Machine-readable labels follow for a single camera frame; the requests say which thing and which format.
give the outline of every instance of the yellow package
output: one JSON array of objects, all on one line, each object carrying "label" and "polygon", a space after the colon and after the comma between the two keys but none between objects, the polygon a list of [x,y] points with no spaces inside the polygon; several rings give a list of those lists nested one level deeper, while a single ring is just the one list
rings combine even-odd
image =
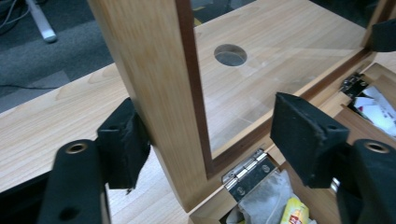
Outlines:
[{"label": "yellow package", "polygon": [[290,198],[280,224],[307,224],[309,209],[300,200]]}]

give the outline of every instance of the metal hinge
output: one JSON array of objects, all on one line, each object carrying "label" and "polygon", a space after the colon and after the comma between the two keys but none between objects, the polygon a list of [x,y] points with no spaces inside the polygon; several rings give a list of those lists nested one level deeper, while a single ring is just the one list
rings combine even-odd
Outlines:
[{"label": "metal hinge", "polygon": [[222,178],[222,183],[239,202],[274,170],[276,170],[276,166],[260,148],[228,172]]},{"label": "metal hinge", "polygon": [[369,85],[362,78],[364,74],[355,73],[347,77],[341,85],[341,92],[345,93],[349,98],[353,99],[358,96]]}]

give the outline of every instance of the hinge screw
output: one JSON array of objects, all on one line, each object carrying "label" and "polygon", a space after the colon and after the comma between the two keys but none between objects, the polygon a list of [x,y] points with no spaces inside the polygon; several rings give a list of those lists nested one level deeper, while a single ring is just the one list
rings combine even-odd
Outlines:
[{"label": "hinge screw", "polygon": [[238,192],[239,195],[244,196],[245,195],[245,190],[242,187],[239,187],[236,189],[236,192]]},{"label": "hinge screw", "polygon": [[267,165],[263,165],[262,169],[264,170],[265,173],[270,173],[270,171],[271,171],[270,167]]}]

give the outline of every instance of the floor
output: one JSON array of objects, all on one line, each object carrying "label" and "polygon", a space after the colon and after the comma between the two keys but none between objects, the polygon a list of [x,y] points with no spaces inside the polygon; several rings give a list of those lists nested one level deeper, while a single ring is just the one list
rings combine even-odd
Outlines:
[{"label": "floor", "polygon": [[[12,1],[0,0],[0,27]],[[27,12],[23,0],[16,1],[8,21]],[[194,24],[199,25],[254,0],[191,1]],[[370,6],[375,1],[313,2],[365,26]],[[0,28],[0,113],[113,63],[86,1],[42,0],[37,3],[58,40],[51,44],[43,41],[29,13]]]}]

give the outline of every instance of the wooden box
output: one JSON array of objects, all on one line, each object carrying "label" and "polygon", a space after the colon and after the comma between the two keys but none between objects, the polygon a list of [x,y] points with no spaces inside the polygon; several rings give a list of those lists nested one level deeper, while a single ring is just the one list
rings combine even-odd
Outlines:
[{"label": "wooden box", "polygon": [[[221,177],[259,147],[290,170],[311,217],[339,222],[333,192],[303,187],[269,139],[271,114],[275,93],[285,91],[336,116],[348,101],[342,81],[374,57],[370,28],[305,0],[258,0],[194,30],[189,1],[90,5],[194,223],[219,223],[236,205]],[[394,17],[394,8],[379,1],[370,26]],[[246,61],[221,64],[217,56],[230,56],[222,50]]]}]

